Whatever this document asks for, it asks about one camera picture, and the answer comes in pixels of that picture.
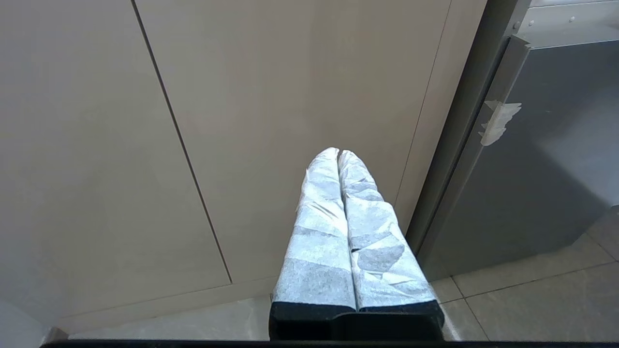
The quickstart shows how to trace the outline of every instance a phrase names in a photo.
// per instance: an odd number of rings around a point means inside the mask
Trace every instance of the tile floor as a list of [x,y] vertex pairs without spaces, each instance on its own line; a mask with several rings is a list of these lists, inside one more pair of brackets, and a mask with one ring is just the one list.
[[[446,339],[619,341],[619,207],[562,250],[432,282]],[[71,338],[268,339],[268,296]]]

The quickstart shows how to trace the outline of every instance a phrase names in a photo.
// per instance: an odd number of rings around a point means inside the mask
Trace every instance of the floor tile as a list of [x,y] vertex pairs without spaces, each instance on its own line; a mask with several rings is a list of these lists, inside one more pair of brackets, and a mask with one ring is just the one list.
[[619,341],[619,263],[467,298],[491,341]]
[[615,260],[619,260],[619,206],[610,208],[587,233]]
[[460,290],[458,290],[456,283],[454,283],[454,280],[451,279],[451,277],[433,281],[430,285],[432,285],[432,288],[434,289],[438,303],[449,302],[462,298]]
[[268,340],[269,296],[73,334],[71,339]]
[[454,276],[464,297],[612,262],[591,237],[561,250]]
[[443,303],[441,305],[445,314],[443,336],[446,341],[487,341],[475,316],[469,306],[462,299]]

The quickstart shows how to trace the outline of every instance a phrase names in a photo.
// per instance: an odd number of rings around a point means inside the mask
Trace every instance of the tape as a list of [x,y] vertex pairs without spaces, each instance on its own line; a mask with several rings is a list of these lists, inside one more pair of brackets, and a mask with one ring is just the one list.
[[514,115],[520,111],[522,103],[504,104],[497,100],[485,101],[484,104],[494,112],[488,123],[483,123],[484,132],[477,134],[482,136],[480,141],[483,146],[492,145],[497,141],[507,130],[505,125],[511,121]]

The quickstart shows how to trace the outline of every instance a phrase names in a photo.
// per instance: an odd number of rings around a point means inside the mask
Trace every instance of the beige wall panel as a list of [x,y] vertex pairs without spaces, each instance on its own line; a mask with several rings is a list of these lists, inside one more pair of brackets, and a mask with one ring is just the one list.
[[129,1],[0,6],[0,297],[39,320],[229,283]]
[[456,94],[486,0],[453,0],[436,53],[432,76],[423,101],[419,123],[410,147],[395,209],[406,234],[417,205],[438,139]]
[[233,282],[279,273],[325,147],[394,203],[449,3],[138,0]]

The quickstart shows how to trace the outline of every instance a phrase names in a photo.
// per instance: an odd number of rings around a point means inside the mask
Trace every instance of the cabinet door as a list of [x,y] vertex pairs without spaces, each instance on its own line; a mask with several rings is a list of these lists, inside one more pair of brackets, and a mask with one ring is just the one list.
[[228,284],[131,3],[0,7],[0,295],[49,318]]
[[326,147],[395,201],[449,3],[137,1],[234,282],[278,274]]

